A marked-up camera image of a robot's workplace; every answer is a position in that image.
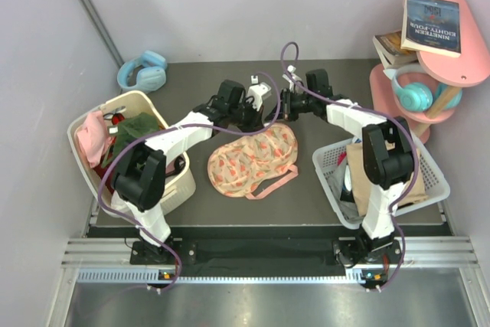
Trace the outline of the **pink garment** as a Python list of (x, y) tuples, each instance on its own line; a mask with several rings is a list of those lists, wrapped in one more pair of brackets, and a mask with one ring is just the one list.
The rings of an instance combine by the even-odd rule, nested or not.
[(87, 114), (83, 124), (76, 133), (80, 152), (90, 168), (100, 164), (102, 157), (113, 143), (108, 126), (103, 118), (103, 112), (95, 110)]

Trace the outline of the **white perforated plastic basket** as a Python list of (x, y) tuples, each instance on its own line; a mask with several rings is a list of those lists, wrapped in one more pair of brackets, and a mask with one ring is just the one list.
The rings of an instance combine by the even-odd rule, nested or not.
[(337, 142), (312, 157), (332, 210), (350, 230), (370, 237), (394, 230), (392, 220), (449, 197), (450, 187), (422, 142), (403, 133), (394, 144), (383, 141), (374, 126), (362, 129), (364, 141)]

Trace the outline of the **dark green garment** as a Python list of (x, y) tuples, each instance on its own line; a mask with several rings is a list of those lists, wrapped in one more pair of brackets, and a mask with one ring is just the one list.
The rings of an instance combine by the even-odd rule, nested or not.
[(125, 118), (115, 127), (117, 131), (111, 135), (113, 142), (100, 163), (102, 168), (106, 168), (129, 143), (161, 129), (159, 121), (148, 113), (140, 113), (137, 116)]

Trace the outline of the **cream laundry basket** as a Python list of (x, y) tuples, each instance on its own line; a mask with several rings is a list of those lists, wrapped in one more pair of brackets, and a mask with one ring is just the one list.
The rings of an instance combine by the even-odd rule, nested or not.
[(113, 217), (162, 219), (187, 201), (196, 184), (186, 153), (169, 158), (143, 142), (150, 132), (167, 129), (150, 99), (124, 93), (73, 121), (67, 131), (77, 164), (102, 209)]

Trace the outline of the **Nineteen Eighty-Four book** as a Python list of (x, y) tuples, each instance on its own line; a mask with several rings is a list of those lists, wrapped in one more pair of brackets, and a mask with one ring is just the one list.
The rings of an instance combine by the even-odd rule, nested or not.
[(447, 0), (405, 0), (400, 47), (459, 57), (459, 3)]

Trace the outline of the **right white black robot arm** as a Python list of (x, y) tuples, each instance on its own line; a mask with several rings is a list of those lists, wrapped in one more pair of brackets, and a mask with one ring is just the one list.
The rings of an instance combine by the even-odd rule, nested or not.
[(281, 91), (276, 105), (279, 118), (294, 121), (301, 113), (313, 113), (361, 140), (362, 163), (371, 190), (351, 263), (373, 263), (393, 244), (394, 232), (399, 228), (394, 219), (398, 203), (417, 179), (419, 159), (410, 129), (403, 118), (390, 117), (335, 95), (326, 70), (311, 70), (304, 80), (295, 71), (292, 65), (284, 70), (289, 87)]

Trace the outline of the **aluminium rail frame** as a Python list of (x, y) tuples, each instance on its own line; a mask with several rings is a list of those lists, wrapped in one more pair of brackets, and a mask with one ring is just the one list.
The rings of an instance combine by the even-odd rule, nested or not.
[[(355, 232), (331, 208), (286, 205), (307, 224), (193, 200), (171, 220), (171, 251), (151, 261), (137, 229), (96, 205), (67, 243), (48, 325), (487, 326), (489, 289), (467, 236), (442, 204), (402, 214), (407, 248), (338, 261)], [(198, 210), (192, 217), (191, 210)]]

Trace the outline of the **red garment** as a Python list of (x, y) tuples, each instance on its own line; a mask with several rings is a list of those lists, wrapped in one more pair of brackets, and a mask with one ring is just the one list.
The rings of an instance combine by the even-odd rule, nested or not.
[[(94, 167), (93, 170), (95, 171), (95, 173), (98, 175), (98, 177), (100, 179), (103, 178), (103, 176), (106, 174), (106, 170), (107, 170), (107, 167), (103, 168), (102, 167), (102, 164), (98, 164), (98, 166)], [(105, 182), (105, 186), (107, 188), (107, 190), (109, 191), (109, 193), (112, 195), (113, 192), (114, 192), (114, 189), (111, 187), (111, 184), (110, 184), (110, 181), (111, 181), (111, 178), (112, 178), (112, 175), (113, 174), (110, 174), (108, 179), (106, 180)]]

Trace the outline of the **grey garment in basket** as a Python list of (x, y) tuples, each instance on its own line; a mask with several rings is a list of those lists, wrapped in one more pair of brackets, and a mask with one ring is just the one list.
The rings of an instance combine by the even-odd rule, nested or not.
[(338, 166), (328, 178), (328, 185), (332, 190), (341, 216), (346, 221), (359, 221), (361, 216), (355, 204), (354, 196), (350, 189), (345, 186), (345, 167)]

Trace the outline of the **pink tiered shelf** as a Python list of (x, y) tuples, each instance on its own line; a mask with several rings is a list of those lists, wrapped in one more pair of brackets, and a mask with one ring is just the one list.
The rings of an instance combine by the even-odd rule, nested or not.
[(374, 67), (370, 74), (374, 108), (392, 116), (405, 117), (412, 132), (423, 143), (430, 137), (432, 125), (442, 123), (454, 114), (455, 110), (444, 110), (443, 104), (449, 102), (462, 89), (477, 86), (489, 77), (489, 49), (472, 9), (466, 0), (447, 1), (459, 4), (462, 53), (459, 57), (446, 57), (425, 51), (417, 54), (418, 61), (427, 73), (421, 80), (432, 91), (436, 90), (438, 82), (449, 86), (427, 112), (409, 112), (400, 105), (382, 65)]

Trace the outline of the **blue headphones on table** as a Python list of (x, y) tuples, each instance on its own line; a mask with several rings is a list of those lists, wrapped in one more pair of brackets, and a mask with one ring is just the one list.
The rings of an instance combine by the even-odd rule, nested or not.
[(162, 55), (147, 50), (125, 62), (118, 71), (116, 81), (124, 92), (155, 92), (166, 84), (167, 67), (167, 60)]

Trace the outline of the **beige folded garment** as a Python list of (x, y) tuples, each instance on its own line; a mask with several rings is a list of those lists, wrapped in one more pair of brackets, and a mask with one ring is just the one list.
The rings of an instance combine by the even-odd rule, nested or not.
[[(364, 172), (363, 150), (361, 143), (352, 143), (346, 147), (347, 163), (351, 173), (351, 186), (355, 204), (360, 216), (365, 216), (368, 210), (368, 200), (371, 193), (371, 182)], [(408, 204), (416, 204), (425, 201), (428, 195), (425, 192), (421, 166), (417, 172), (417, 178), (409, 194), (398, 204), (403, 207)]]

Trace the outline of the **floral mesh laundry bag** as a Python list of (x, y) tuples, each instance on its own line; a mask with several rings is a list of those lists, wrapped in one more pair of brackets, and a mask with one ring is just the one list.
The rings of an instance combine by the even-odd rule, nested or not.
[(222, 195), (261, 200), (299, 175), (298, 151), (291, 128), (274, 123), (216, 149), (207, 162), (208, 178)]

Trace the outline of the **stacked paperback books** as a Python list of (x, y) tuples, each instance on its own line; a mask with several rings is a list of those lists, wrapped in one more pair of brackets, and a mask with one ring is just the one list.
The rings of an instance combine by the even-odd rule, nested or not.
[(372, 37), (374, 48), (384, 68), (399, 68), (417, 62), (417, 53), (402, 49), (401, 30)]

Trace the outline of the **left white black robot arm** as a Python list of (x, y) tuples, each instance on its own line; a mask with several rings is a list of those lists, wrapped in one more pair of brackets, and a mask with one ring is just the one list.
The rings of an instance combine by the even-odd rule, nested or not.
[(208, 102), (196, 106), (160, 135), (135, 144), (121, 155), (111, 185), (139, 229), (140, 239), (132, 246), (132, 264), (167, 264), (173, 256), (174, 246), (168, 240), (171, 229), (160, 203), (168, 165), (228, 126), (236, 126), (242, 132), (261, 130), (263, 102), (270, 93), (270, 86), (259, 83), (256, 77), (250, 87), (225, 80)]

